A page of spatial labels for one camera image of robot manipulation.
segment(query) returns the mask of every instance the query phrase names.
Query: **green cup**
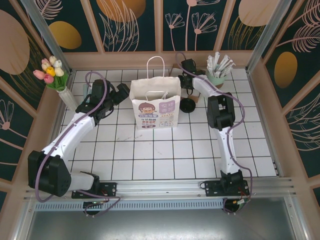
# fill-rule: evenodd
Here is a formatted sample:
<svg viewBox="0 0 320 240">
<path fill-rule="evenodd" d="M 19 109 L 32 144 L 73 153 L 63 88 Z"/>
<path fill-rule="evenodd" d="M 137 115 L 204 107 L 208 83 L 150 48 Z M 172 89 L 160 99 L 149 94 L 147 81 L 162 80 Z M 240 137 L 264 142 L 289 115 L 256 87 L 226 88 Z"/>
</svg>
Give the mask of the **green cup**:
<svg viewBox="0 0 320 240">
<path fill-rule="evenodd" d="M 215 86 L 217 86 L 217 87 L 219 87 L 219 88 L 221 88 L 222 87 L 222 85 L 224 84 L 224 81 L 226 80 L 226 77 L 227 76 L 224 76 L 224 77 L 214 77 L 214 76 L 212 76 L 211 74 L 210 74 L 210 72 L 207 70 L 206 71 L 206 76 L 207 76 L 207 78 L 209 79 L 209 81 L 213 84 L 213 85 L 215 85 Z"/>
</svg>

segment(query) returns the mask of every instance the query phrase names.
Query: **white vase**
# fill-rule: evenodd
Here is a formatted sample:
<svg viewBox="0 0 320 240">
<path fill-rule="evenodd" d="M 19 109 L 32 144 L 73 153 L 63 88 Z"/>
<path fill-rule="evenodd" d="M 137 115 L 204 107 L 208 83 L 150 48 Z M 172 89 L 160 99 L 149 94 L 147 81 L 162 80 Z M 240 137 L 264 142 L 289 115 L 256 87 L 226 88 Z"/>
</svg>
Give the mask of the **white vase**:
<svg viewBox="0 0 320 240">
<path fill-rule="evenodd" d="M 57 92 L 59 94 L 59 97 L 62 99 L 62 101 L 67 106 L 67 108 L 73 112 L 76 111 L 78 104 L 77 104 L 74 96 L 72 95 L 71 91 L 69 90 L 69 88 L 65 87 L 64 90 L 57 91 Z"/>
</svg>

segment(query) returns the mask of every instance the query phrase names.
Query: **pink tulip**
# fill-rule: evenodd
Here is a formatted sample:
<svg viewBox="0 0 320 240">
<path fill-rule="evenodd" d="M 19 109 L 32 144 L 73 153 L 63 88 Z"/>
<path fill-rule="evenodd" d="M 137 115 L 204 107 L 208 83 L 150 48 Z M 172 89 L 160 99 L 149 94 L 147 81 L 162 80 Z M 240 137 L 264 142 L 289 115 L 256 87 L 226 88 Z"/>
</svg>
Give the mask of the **pink tulip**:
<svg viewBox="0 0 320 240">
<path fill-rule="evenodd" d="M 49 60 L 46 59 L 46 58 L 42 59 L 42 60 L 41 60 L 41 63 L 42 63 L 42 64 L 43 64 L 43 63 L 48 63 L 48 64 L 50 64 Z"/>
<path fill-rule="evenodd" d="M 39 71 L 39 70 L 34 70 L 33 75 L 35 75 L 35 77 L 40 80 L 44 79 L 44 77 L 45 77 L 45 73 L 43 71 Z"/>
<path fill-rule="evenodd" d="M 46 83 L 46 84 L 52 84 L 53 82 L 54 82 L 54 77 L 53 76 L 51 76 L 50 74 L 48 74 L 48 73 L 46 73 L 45 75 L 44 75 L 44 82 Z"/>
</svg>

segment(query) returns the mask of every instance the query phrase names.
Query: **tulip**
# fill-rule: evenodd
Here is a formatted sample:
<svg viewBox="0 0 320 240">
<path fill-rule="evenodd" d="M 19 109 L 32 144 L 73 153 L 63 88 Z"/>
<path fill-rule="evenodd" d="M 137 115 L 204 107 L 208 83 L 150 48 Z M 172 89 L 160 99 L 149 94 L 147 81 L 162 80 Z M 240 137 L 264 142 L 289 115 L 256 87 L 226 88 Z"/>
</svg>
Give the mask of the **tulip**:
<svg viewBox="0 0 320 240">
<path fill-rule="evenodd" d="M 48 59 L 46 59 L 46 58 L 42 59 L 42 60 L 41 60 L 41 63 L 42 63 L 42 64 L 44 64 L 44 63 L 48 63 L 48 64 L 50 64 L 49 60 L 48 60 Z"/>
<path fill-rule="evenodd" d="M 52 66 L 50 66 L 50 67 L 48 67 L 48 68 L 46 69 L 46 73 L 47 73 L 47 74 L 50 74 L 52 77 L 54 77 L 54 76 L 56 75 L 55 69 L 54 69 Z"/>
<path fill-rule="evenodd" d="M 55 75 L 57 75 L 58 77 L 62 77 L 65 74 L 65 72 L 61 69 L 61 67 L 56 67 L 54 71 L 55 71 Z"/>
<path fill-rule="evenodd" d="M 45 61 L 45 62 L 43 62 L 43 63 L 41 64 L 41 67 L 42 67 L 43 71 L 47 71 L 47 68 L 51 67 L 51 65 L 50 65 L 50 63 L 47 63 L 47 62 Z"/>
<path fill-rule="evenodd" d="M 54 77 L 51 76 L 50 74 L 46 73 L 46 74 L 44 75 L 43 80 L 44 80 L 44 82 L 45 82 L 46 84 L 52 84 L 55 79 L 54 79 Z"/>
<path fill-rule="evenodd" d="M 35 77 L 40 80 L 43 80 L 45 77 L 45 73 L 43 71 L 39 71 L 39 70 L 34 70 L 33 75 L 35 75 Z"/>
<path fill-rule="evenodd" d="M 53 64 L 53 67 L 54 67 L 54 68 L 61 68 L 61 67 L 62 67 L 62 62 L 61 62 L 61 60 L 55 61 L 54 64 Z"/>
<path fill-rule="evenodd" d="M 51 57 L 49 57 L 49 61 L 50 61 L 51 65 L 53 66 L 55 64 L 55 62 L 57 61 L 57 58 L 55 56 L 51 56 Z"/>
</svg>

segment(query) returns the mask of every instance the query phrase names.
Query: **paper bag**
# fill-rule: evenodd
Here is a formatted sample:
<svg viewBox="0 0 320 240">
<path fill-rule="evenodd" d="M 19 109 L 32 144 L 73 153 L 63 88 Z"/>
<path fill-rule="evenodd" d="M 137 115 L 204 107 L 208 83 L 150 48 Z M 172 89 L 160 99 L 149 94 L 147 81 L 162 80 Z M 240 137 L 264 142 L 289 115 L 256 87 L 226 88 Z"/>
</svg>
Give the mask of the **paper bag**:
<svg viewBox="0 0 320 240">
<path fill-rule="evenodd" d="M 148 64 L 153 58 L 162 59 L 163 75 L 149 78 Z M 138 129 L 176 127 L 181 96 L 179 78 L 165 76 L 165 62 L 160 56 L 148 60 L 146 72 L 146 79 L 131 82 L 129 94 Z"/>
</svg>

